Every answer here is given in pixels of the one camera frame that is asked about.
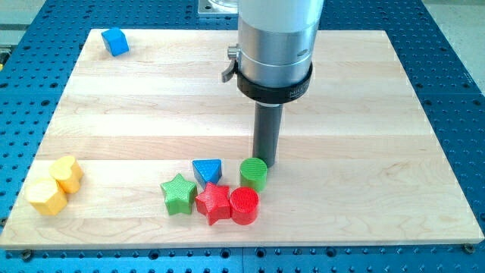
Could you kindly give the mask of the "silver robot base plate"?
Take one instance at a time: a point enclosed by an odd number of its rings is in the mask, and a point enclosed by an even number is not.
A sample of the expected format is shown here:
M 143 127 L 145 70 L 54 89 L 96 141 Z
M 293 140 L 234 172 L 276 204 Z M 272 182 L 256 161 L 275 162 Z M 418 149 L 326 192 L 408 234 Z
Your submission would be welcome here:
M 236 16 L 237 0 L 198 0 L 198 14 L 203 17 Z

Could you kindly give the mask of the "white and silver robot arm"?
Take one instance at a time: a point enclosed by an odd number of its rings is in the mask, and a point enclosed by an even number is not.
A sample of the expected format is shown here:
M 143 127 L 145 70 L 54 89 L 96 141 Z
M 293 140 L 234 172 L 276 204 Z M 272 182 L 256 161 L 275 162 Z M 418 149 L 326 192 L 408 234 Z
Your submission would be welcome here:
M 312 52 L 324 0 L 239 0 L 237 44 L 227 50 L 223 82 L 266 105 L 301 97 L 312 74 Z

